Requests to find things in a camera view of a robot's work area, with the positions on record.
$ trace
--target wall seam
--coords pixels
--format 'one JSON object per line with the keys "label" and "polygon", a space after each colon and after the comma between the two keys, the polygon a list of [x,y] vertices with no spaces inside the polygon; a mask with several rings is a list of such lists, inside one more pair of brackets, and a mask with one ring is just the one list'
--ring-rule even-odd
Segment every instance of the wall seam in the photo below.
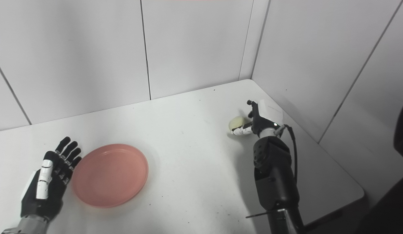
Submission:
{"label": "wall seam", "polygon": [[3,80],[5,81],[6,85],[8,86],[9,90],[11,91],[12,95],[14,96],[14,99],[17,102],[18,106],[20,107],[20,110],[22,111],[23,115],[25,116],[26,121],[28,121],[29,125],[32,125],[28,115],[26,114],[25,110],[22,107],[22,104],[20,104],[20,101],[19,101],[17,95],[15,94],[14,89],[12,89],[12,86],[9,83],[8,79],[6,78],[5,73],[3,73],[2,68],[0,68],[0,74],[3,78]]}
{"label": "wall seam", "polygon": [[149,89],[149,99],[151,98],[151,83],[149,82],[149,67],[148,67],[148,52],[146,52],[146,37],[145,37],[145,26],[143,23],[143,9],[142,9],[142,0],[139,0],[141,4],[141,17],[142,17],[142,31],[143,31],[143,46],[145,47],[145,62],[146,62],[146,75],[148,77],[148,89]]}
{"label": "wall seam", "polygon": [[250,79],[252,80],[253,71],[255,70],[256,60],[258,59],[259,48],[261,47],[263,31],[265,29],[266,19],[268,19],[269,6],[271,5],[271,0],[268,0],[268,6],[266,7],[265,19],[263,20],[261,36],[259,37],[258,48],[256,49],[255,61],[253,62],[252,73],[250,74]]}
{"label": "wall seam", "polygon": [[351,92],[353,86],[356,84],[356,81],[359,78],[360,74],[362,74],[363,69],[366,67],[366,64],[368,63],[369,59],[372,57],[372,54],[374,53],[375,49],[377,48],[377,46],[378,46],[379,42],[381,41],[382,37],[384,36],[385,32],[389,28],[389,25],[391,24],[392,20],[394,19],[395,15],[398,12],[399,8],[401,7],[402,3],[403,3],[403,0],[401,0],[399,2],[397,8],[395,9],[395,12],[392,14],[392,17],[390,18],[390,20],[388,21],[386,27],[382,31],[381,36],[378,38],[377,42],[375,43],[375,46],[372,48],[372,51],[369,53],[369,56],[367,57],[366,61],[364,62],[363,66],[360,69],[359,73],[357,74],[355,80],[353,80],[352,85],[350,86],[350,88],[347,91],[346,95],[344,96],[342,102],[340,103],[339,107],[337,108],[336,112],[334,113],[333,117],[331,118],[329,124],[327,125],[326,129],[324,130],[323,134],[321,135],[320,139],[318,140],[318,142],[317,142],[318,144],[320,144],[321,140],[323,139],[324,135],[326,134],[327,130],[329,129],[330,125],[332,124],[332,122],[333,122],[334,118],[336,117],[337,113],[340,111],[340,108],[342,107],[344,101],[346,100],[347,96]]}

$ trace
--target white table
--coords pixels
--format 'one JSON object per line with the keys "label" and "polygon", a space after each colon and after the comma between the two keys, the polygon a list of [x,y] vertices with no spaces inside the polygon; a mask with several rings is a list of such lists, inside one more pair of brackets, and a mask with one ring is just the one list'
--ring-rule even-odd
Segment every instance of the white table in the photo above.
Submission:
{"label": "white table", "polygon": [[[128,203],[91,208],[71,187],[49,234],[269,233],[253,178],[257,136],[229,135],[248,99],[273,100],[251,80],[0,132],[0,232],[17,225],[27,177],[65,136],[82,155],[102,145],[139,148],[149,177]],[[300,212],[305,224],[362,198],[362,188],[286,113],[298,144]],[[283,141],[292,148],[287,132]]]}

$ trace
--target pink plate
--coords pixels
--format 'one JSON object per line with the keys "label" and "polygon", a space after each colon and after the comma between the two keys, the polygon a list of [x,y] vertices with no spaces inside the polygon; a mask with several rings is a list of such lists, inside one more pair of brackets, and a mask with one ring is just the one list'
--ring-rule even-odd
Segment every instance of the pink plate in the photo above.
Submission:
{"label": "pink plate", "polygon": [[148,162],[137,148],[105,145],[88,153],[74,170],[75,195],[86,204],[119,206],[139,193],[148,178]]}

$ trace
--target white finger segment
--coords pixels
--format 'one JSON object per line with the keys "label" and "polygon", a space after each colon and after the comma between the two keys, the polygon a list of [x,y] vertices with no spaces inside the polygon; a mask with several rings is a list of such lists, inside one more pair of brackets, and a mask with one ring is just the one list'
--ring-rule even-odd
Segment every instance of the white finger segment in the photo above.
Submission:
{"label": "white finger segment", "polygon": [[48,184],[51,181],[53,163],[51,160],[43,160],[39,171],[38,184],[36,186],[36,198],[45,200],[48,198]]}

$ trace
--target robot finger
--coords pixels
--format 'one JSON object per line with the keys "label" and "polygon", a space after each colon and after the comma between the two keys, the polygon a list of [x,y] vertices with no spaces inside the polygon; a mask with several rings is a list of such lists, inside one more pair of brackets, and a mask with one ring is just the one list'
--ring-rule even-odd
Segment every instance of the robot finger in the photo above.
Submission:
{"label": "robot finger", "polygon": [[63,159],[66,159],[70,152],[74,150],[77,146],[78,143],[76,141],[71,142],[70,145],[68,145],[67,148],[61,153],[61,157]]}
{"label": "robot finger", "polygon": [[75,167],[78,165],[78,163],[80,162],[81,157],[77,157],[73,160],[73,162],[70,164],[70,169],[73,171],[75,169]]}
{"label": "robot finger", "polygon": [[73,150],[70,155],[66,158],[66,163],[70,164],[75,157],[77,157],[79,154],[81,153],[81,149],[80,148],[76,148],[75,150]]}
{"label": "robot finger", "polygon": [[57,148],[55,149],[55,152],[57,154],[61,154],[61,152],[63,151],[64,147],[67,146],[70,143],[71,139],[69,137],[65,137],[64,139],[62,139],[60,141],[60,144],[57,146]]}

